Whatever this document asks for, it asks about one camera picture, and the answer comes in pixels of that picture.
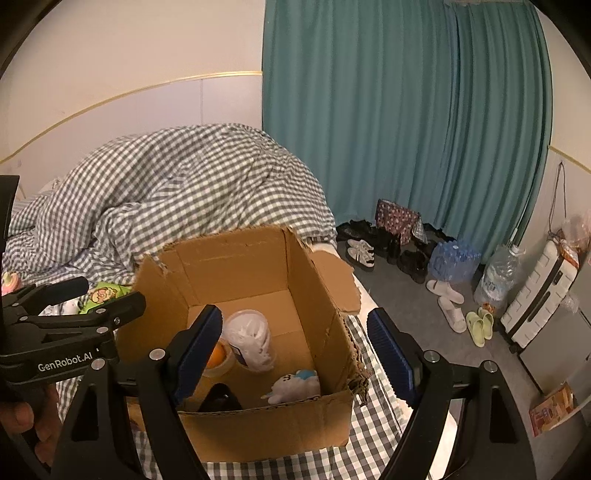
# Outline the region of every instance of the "silver bolt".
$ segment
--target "silver bolt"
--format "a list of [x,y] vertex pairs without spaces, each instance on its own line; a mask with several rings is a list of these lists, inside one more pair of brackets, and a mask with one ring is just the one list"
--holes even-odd
[[105,359],[104,358],[95,358],[92,363],[90,364],[93,370],[100,370],[105,366]]
[[427,362],[432,364],[436,364],[441,359],[441,355],[439,355],[439,353],[437,353],[435,350],[427,350],[423,356]]
[[166,352],[164,350],[162,350],[161,348],[155,348],[154,350],[152,350],[150,352],[150,358],[152,360],[160,360],[160,359],[164,358],[164,355],[166,355]]
[[486,370],[487,372],[493,374],[498,369],[499,369],[499,366],[496,363],[494,363],[492,360],[486,360],[484,362],[484,370]]

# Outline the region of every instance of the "checkered duvet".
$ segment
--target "checkered duvet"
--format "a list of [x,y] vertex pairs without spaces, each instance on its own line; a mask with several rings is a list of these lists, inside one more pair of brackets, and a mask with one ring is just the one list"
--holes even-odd
[[[288,225],[331,242],[335,221],[318,181],[267,134],[243,125],[164,129],[118,138],[86,156],[54,189],[13,209],[3,271],[26,283],[77,275],[129,284],[146,254],[191,236]],[[377,478],[410,410],[394,395],[356,317],[348,326],[372,377],[368,404],[355,404],[349,443],[254,463],[208,463],[212,478]],[[65,418],[79,379],[60,382]],[[145,433],[134,432],[144,472],[160,478]]]

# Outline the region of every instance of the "green curtain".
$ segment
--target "green curtain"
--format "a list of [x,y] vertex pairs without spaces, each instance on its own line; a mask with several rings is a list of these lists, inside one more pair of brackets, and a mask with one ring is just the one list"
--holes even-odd
[[267,0],[263,75],[264,128],[337,223],[387,198],[487,257],[527,222],[551,119],[530,4]]

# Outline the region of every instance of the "black cord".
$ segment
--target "black cord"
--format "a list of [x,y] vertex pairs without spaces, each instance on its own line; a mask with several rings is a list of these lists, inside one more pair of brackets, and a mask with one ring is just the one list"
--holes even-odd
[[552,207],[550,208],[550,215],[548,216],[548,237],[556,236],[552,232],[552,220],[554,218],[554,208],[556,207],[556,193],[558,192],[558,181],[560,180],[560,171],[562,170],[562,193],[564,196],[564,218],[566,219],[566,172],[564,171],[564,163],[561,161],[558,164],[558,173],[556,174],[556,183],[554,184],[554,197],[552,198]]

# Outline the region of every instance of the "open cardboard box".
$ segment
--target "open cardboard box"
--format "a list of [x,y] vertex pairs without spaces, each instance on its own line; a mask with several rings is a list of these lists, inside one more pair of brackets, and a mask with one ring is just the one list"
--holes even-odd
[[[367,374],[342,315],[357,313],[352,270],[327,252],[312,253],[287,228],[264,226],[183,241],[142,262],[134,285],[146,297],[144,315],[120,328],[119,356],[135,361],[165,348],[206,304],[224,318],[243,309],[261,312],[277,353],[264,374],[237,362],[219,378],[202,377],[180,419],[202,462],[280,458],[349,438],[352,402],[365,393]],[[269,406],[261,397],[299,369],[315,369],[322,396]],[[244,410],[197,413],[215,383],[225,383]],[[143,425],[137,404],[131,418]]]

